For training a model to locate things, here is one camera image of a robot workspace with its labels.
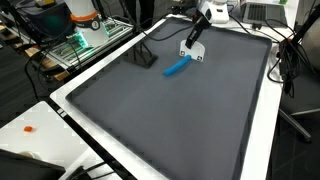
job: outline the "desk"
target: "desk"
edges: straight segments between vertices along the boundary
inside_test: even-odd
[[[294,26],[295,16],[298,8],[298,1],[288,1],[286,5],[287,20],[290,27]],[[147,33],[152,32],[165,20],[159,21]],[[230,21],[225,25],[214,25],[223,28],[234,28],[239,25]],[[267,27],[261,29],[263,32],[282,40],[281,36],[274,33]],[[278,29],[281,33],[289,36],[291,32],[288,29]],[[127,168],[138,179],[166,179],[162,174],[158,173],[150,165],[145,163],[124,145],[119,143],[106,131],[97,126],[84,114],[73,107],[65,97],[73,91],[80,84],[85,82],[103,67],[108,65],[118,56],[126,52],[131,46],[140,41],[145,35],[140,34],[136,38],[123,45],[118,50],[114,51],[109,56],[105,57],[97,64],[83,72],[78,77],[55,91],[50,95],[51,99],[55,101],[68,115],[70,115],[80,126],[91,134],[115,159],[117,159],[125,168]],[[275,130],[275,124],[278,114],[278,107],[281,98],[282,87],[279,84],[270,82],[267,77],[267,70],[276,61],[275,53],[277,52],[277,45],[274,45],[268,60],[268,67],[265,70],[262,87],[259,94],[259,99],[256,107],[256,112],[253,119],[251,134],[248,142],[248,147],[245,155],[245,161],[242,170],[242,180],[260,180],[265,179],[269,156],[271,152],[272,140]]]
[[[32,126],[30,133],[25,126]],[[40,102],[0,129],[0,149],[14,153],[33,152],[42,161],[62,166],[66,179],[80,165],[89,168],[103,160],[74,132],[64,120],[45,102]],[[91,172],[91,177],[112,172],[101,166]],[[120,179],[112,174],[104,179]]]

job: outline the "gray tabletop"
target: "gray tabletop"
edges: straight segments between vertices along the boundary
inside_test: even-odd
[[[153,36],[186,23],[169,19]],[[146,40],[159,56],[150,69],[120,57],[68,100],[170,179],[238,179],[271,42],[212,28],[199,38],[204,62],[163,76],[190,31]]]

